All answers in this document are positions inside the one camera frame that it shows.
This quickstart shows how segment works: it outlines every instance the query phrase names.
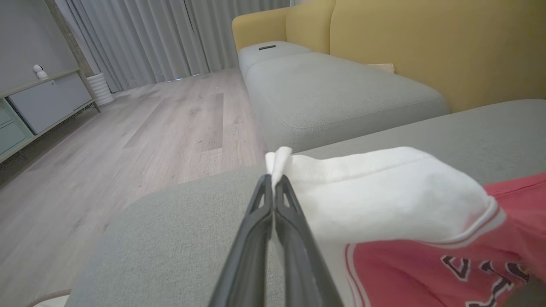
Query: laminate floor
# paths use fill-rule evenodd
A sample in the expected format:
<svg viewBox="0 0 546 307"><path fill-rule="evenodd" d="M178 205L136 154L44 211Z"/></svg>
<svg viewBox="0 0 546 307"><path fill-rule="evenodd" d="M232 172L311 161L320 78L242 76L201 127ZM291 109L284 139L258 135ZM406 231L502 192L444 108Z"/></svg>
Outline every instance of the laminate floor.
<svg viewBox="0 0 546 307"><path fill-rule="evenodd" d="M0 305L71 288L136 199L263 160L238 68L135 88L0 164Z"/></svg>

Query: curtain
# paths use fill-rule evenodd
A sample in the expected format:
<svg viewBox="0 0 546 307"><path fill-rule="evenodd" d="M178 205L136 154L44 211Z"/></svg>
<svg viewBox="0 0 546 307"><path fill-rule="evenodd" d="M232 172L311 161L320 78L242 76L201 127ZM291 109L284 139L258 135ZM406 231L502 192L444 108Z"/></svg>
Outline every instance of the curtain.
<svg viewBox="0 0 546 307"><path fill-rule="evenodd" d="M290 0L67 0L112 92L238 65L231 22Z"/></svg>

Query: gray cushion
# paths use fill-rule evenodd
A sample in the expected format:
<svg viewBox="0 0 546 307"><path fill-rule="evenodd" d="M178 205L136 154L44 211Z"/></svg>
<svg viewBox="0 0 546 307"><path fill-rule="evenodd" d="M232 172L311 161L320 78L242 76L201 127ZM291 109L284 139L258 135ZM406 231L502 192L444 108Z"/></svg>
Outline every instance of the gray cushion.
<svg viewBox="0 0 546 307"><path fill-rule="evenodd" d="M430 87L317 52L256 63L246 85L269 150L307 150L449 113Z"/></svg>
<svg viewBox="0 0 546 307"><path fill-rule="evenodd" d="M481 184L546 172L546 101L489 105L390 129L304 154L316 158L396 146L427 151ZM129 206L102 241L66 307L205 306L264 166L204 178ZM268 304L283 306L283 278L268 263ZM508 306L546 304L524 287Z"/></svg>
<svg viewBox="0 0 546 307"><path fill-rule="evenodd" d="M260 50L260 47L276 45L275 48ZM287 55L303 54L312 52L311 49L287 42L267 42L260 43L239 50L239 66L241 67L242 77L246 80L248 70L256 63L278 58Z"/></svg>

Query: cabinet leg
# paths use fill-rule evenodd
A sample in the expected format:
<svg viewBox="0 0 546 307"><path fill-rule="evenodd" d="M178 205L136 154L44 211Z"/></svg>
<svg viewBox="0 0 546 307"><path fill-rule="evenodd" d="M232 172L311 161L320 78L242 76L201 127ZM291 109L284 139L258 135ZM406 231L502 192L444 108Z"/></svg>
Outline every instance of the cabinet leg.
<svg viewBox="0 0 546 307"><path fill-rule="evenodd" d="M93 106L95 107L95 109L97 109L97 112L100 113L100 109L99 109L99 106L97 105L96 102L93 102Z"/></svg>

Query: ribbed white vase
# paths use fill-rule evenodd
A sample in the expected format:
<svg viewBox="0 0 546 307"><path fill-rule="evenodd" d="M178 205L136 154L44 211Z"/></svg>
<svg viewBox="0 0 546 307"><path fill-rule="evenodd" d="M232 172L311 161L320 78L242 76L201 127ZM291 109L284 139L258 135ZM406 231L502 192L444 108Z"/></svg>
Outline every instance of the ribbed white vase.
<svg viewBox="0 0 546 307"><path fill-rule="evenodd" d="M106 84L106 79L104 79L103 73L91 76L87 78L87 81L89 81L89 84L91 84L95 95L97 95L96 102L99 106L112 103L114 102L114 100L116 100L116 98L114 98L114 95L112 95L112 93L110 92L108 84Z"/></svg>

